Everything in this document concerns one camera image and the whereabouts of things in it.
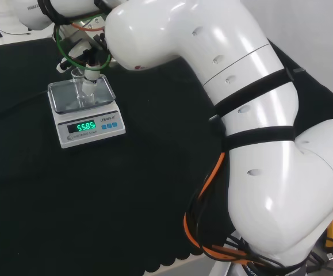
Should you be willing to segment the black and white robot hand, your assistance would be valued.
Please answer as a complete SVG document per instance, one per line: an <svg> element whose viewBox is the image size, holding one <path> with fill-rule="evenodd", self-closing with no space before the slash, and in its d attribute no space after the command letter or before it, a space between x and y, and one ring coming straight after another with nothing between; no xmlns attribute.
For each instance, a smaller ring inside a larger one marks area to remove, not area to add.
<svg viewBox="0 0 333 276"><path fill-rule="evenodd" d="M85 75L85 77L87 78L88 76L89 81L94 82L95 81L95 77L98 77L101 70L103 70L105 67L107 67L112 59L111 54L108 54L107 60L105 61L104 64L100 64L100 65L89 65L86 64L84 65L84 62L79 61L76 62L74 57L71 57L69 54L66 54L64 52L64 50L62 49L61 46L61 41L63 40L59 34L59 28L56 29L56 31L54 32L54 38L56 40L56 46L59 50L59 52L62 54L64 61L67 63L70 63L72 66L81 69Z"/></svg>

